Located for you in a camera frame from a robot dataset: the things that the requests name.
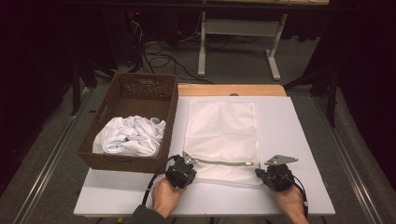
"table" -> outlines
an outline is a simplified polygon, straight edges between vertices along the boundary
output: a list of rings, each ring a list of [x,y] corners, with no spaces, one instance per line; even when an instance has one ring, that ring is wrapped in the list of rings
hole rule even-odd
[[[240,96],[228,96],[237,93]],[[312,157],[291,99],[277,85],[179,85],[179,100],[169,155],[180,154],[187,125],[189,100],[232,100],[254,102],[258,116],[262,163],[274,154],[298,157],[289,168],[303,182],[310,215],[331,215],[334,209]],[[78,198],[75,215],[127,217],[141,204],[151,174],[90,169]],[[193,182],[173,216],[260,216],[281,214],[264,185],[237,188]]]
[[[329,0],[202,0],[206,2],[238,2],[238,3],[263,3],[263,4],[300,4],[300,5],[328,5]],[[219,20],[207,19],[206,12],[202,12],[201,19],[201,47],[198,58],[198,76],[205,75],[206,34],[215,35],[251,35],[251,36],[267,36],[273,38],[270,49],[265,51],[271,74],[274,80],[280,80],[280,74],[277,69],[276,60],[274,58],[277,44],[282,35],[285,26],[287,14],[282,14],[278,21],[240,21],[240,20]]]

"brown basket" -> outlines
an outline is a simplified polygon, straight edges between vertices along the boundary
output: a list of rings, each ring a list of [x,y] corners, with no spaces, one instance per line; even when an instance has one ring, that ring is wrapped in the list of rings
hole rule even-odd
[[[77,154],[92,169],[154,174],[166,162],[177,109],[177,77],[170,75],[116,74],[105,100],[96,111]],[[96,135],[115,117],[158,118],[166,121],[156,157],[133,157],[92,153]]]

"fabric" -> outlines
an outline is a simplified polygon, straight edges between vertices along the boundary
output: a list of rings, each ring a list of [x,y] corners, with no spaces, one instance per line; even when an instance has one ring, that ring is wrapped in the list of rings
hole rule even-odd
[[[129,224],[169,224],[169,222],[159,213],[148,209],[140,204],[132,214]]]
[[[194,181],[262,184],[257,130],[254,103],[190,101],[184,151],[198,160]]]
[[[214,224],[210,222],[211,217],[170,217],[169,222],[173,224]]]
[[[158,154],[166,122],[131,116],[113,118],[96,135],[92,152],[151,157]]]

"wire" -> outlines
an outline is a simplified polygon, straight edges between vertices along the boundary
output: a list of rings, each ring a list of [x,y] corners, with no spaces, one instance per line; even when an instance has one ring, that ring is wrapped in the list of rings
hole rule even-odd
[[[136,72],[137,70],[139,70],[142,66],[143,66],[143,59],[142,59],[142,57],[140,56],[140,58],[137,59],[137,62],[136,62],[136,64],[134,65],[134,68],[130,69],[130,70],[128,71],[128,73],[134,73],[134,72]]]
[[[100,217],[100,218],[95,222],[95,224],[99,224],[103,219],[104,219],[104,217]]]
[[[219,37],[224,37],[224,35],[208,35],[208,37],[211,37],[212,39],[214,39],[215,42],[218,42],[219,41]],[[205,44],[205,46],[207,48],[209,48],[209,49],[222,49],[225,46],[227,46],[229,43],[230,43],[230,36],[226,35],[225,36],[225,42],[222,45],[220,45],[219,47],[211,47],[207,43]]]
[[[248,44],[248,43],[258,42],[258,41],[264,39],[264,36],[253,36],[251,40],[241,40],[241,39],[233,38],[233,36],[239,36],[239,35],[230,36],[230,42],[232,42],[232,43]]]
[[[157,46],[160,47],[160,49],[156,50],[155,52],[147,52],[148,49],[152,46]],[[164,47],[163,45],[161,45],[159,42],[150,42],[149,44],[146,45],[144,51],[145,54],[151,56],[151,59],[147,60],[148,66],[151,68],[151,70],[153,71],[153,68],[163,68],[166,65],[170,65],[171,63],[173,63],[173,67],[174,67],[174,73],[182,80],[187,80],[187,81],[200,81],[200,82],[206,82],[206,83],[210,83],[210,84],[214,84],[213,82],[203,79],[203,78],[198,78],[193,76],[192,74],[189,73],[189,71],[187,71],[187,68],[181,64],[180,62],[177,61],[177,59],[175,57],[173,57],[172,55],[169,54],[165,54],[163,53]],[[155,65],[154,62],[156,60],[163,60],[162,63]],[[184,78],[181,77],[178,73],[177,73],[177,67],[181,67],[184,71],[184,73],[191,77],[191,78]]]
[[[135,21],[131,21],[131,27],[134,27],[134,35],[130,36],[131,41],[135,46],[137,46],[142,41],[143,30],[142,30],[142,27],[140,26],[140,24]],[[140,35],[139,35],[139,40],[137,41],[137,43],[134,43],[134,37],[136,36],[137,28],[139,29]]]
[[[308,200],[306,199],[305,188],[304,188],[303,184],[301,183],[301,181],[295,175],[293,175],[293,178],[297,179],[297,181],[300,183],[301,186],[299,186],[298,184],[296,184],[294,181],[292,181],[288,177],[286,177],[284,175],[279,175],[279,176],[288,180],[291,184],[293,184],[295,187],[297,187],[297,189],[301,192],[301,194],[303,195],[304,215],[305,215],[305,217],[308,217]]]
[[[191,39],[194,39],[194,38],[200,36],[200,35],[197,35],[196,33],[197,33],[197,31],[198,31],[199,24],[201,24],[201,23],[200,23],[201,18],[202,18],[202,13],[199,14],[198,22],[197,22],[197,25],[195,26],[195,30],[194,30],[194,32],[192,33],[192,35],[190,35],[190,37],[187,37],[186,39],[179,40],[179,41],[178,41],[179,43],[182,43],[182,42],[185,42],[185,41],[188,41],[188,40],[191,40]]]
[[[145,57],[146,63],[148,64],[149,68],[151,69],[151,73],[155,74],[154,69],[152,69],[151,65],[149,64],[148,57],[146,56],[146,53],[143,53],[143,57]]]
[[[170,160],[174,160],[177,156],[171,156],[169,157],[166,162],[164,162],[159,168],[158,170],[155,172],[155,174],[152,176],[151,180],[148,183],[148,187],[146,188],[146,192],[145,192],[145,196],[143,197],[143,201],[142,204],[146,205],[146,202],[148,200],[149,197],[149,192],[151,191],[151,187],[154,184],[154,180],[155,178],[157,178],[160,175],[160,171],[161,169],[166,165],[166,163],[168,163]]]
[[[321,218],[322,218],[323,224],[327,224],[326,219],[324,217],[321,217]]]

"white tabletop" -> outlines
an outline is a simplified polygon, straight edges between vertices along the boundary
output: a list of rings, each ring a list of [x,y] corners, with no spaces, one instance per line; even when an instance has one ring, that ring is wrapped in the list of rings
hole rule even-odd
[[[289,97],[226,96],[179,97],[169,155],[180,154],[187,127],[189,100],[253,102],[259,123],[262,164],[275,154],[298,158],[288,166],[304,184],[310,215],[335,214],[318,167],[306,142]],[[151,174],[90,169],[74,211],[86,217],[129,216],[142,203]],[[151,207],[148,198],[147,207]],[[193,182],[173,216],[229,216],[281,214],[264,185],[226,186]]]

